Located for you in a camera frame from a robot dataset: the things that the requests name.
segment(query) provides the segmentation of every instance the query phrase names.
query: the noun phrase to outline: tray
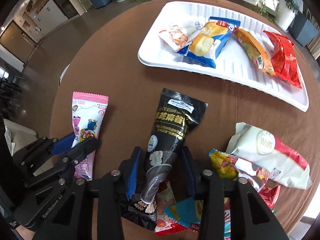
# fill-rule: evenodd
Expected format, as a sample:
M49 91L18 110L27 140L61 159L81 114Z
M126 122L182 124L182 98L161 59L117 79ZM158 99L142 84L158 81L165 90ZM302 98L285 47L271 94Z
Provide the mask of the tray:
M298 70L302 89L292 86L279 77L270 76L258 70L234 35L231 36L217 57L217 67L214 69L198 65L196 62L174 53L157 34L162 26L174 23L175 19L179 21L181 19L191 19L204 25L210 16L240 20L240 27L250 31L271 56L273 45L263 31L279 32L269 25L226 8L201 3L174 1L167 3L162 8L140 46L138 59L147 66L186 70L237 82L279 98L304 112L307 111L309 98L300 69Z

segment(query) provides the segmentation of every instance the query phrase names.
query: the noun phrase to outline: brown tablecloth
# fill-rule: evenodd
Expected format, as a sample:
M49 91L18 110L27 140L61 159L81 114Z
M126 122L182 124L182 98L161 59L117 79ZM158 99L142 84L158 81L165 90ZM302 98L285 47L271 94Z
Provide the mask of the brown tablecloth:
M310 66L297 49L296 55L306 83L310 106L306 113L261 91L207 75L148 67L139 62L138 49L162 7L173 0L156 0L138 5L98 30L79 50L63 77L51 117L51 137L72 132L73 91L109 96L109 106L100 130L94 177L100 178L130 157L134 146L146 149L156 108L163 88L209 103L199 127L186 136L194 157L209 165L212 148L226 150L237 122L246 122L270 131L297 150L311 167L314 184L308 190L282 187L276 214L286 232L300 220L319 183L320 90ZM262 22L253 11L223 0L187 0L229 8ZM179 163L170 175L176 197L186 192ZM154 233L123 219L126 239L152 239ZM196 239L191 231L162 239Z

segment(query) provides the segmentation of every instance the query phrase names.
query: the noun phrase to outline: screw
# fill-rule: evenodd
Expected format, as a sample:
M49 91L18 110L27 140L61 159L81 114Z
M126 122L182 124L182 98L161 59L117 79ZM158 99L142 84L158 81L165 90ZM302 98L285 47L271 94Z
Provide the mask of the screw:
M62 186L65 183L65 179L59 179L59 184Z
M111 175L112 176L119 176L120 175L120 171L119 170L113 170L113 171L111 171Z
M76 184L77 184L77 185L82 185L82 184L84 184L84 179L77 179L77 180L76 180Z
M248 180L247 180L246 178L244 178L244 177L240 177L240 178L239 178L239 182L240 182L241 184L247 184Z
M202 173L204 176L211 176L212 175L212 171L210 171L210 170L204 170L204 171L202 171Z

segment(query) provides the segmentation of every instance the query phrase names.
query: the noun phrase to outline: gray tile floor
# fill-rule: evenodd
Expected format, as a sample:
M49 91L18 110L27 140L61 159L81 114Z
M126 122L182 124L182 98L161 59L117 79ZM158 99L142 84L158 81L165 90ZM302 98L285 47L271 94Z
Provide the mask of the gray tile floor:
M231 0L251 8L252 5L240 0ZM83 46L83 44L105 23L138 5L133 0L110 3L100 9L90 9L80 17L69 20L47 37L34 49L23 70L25 80L20 110L16 122L35 130L39 136L49 136L50 118L59 78L65 67ZM307 48L296 46L309 62L315 76L320 82L320 68Z

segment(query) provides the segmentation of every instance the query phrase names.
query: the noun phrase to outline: pink serrated edge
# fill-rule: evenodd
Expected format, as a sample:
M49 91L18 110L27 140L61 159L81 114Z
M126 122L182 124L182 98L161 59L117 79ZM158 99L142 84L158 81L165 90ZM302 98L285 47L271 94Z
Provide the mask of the pink serrated edge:
M88 100L88 101L93 101L101 104L107 104L109 101L108 96L91 94L91 93L83 93L83 92L73 92L72 99Z

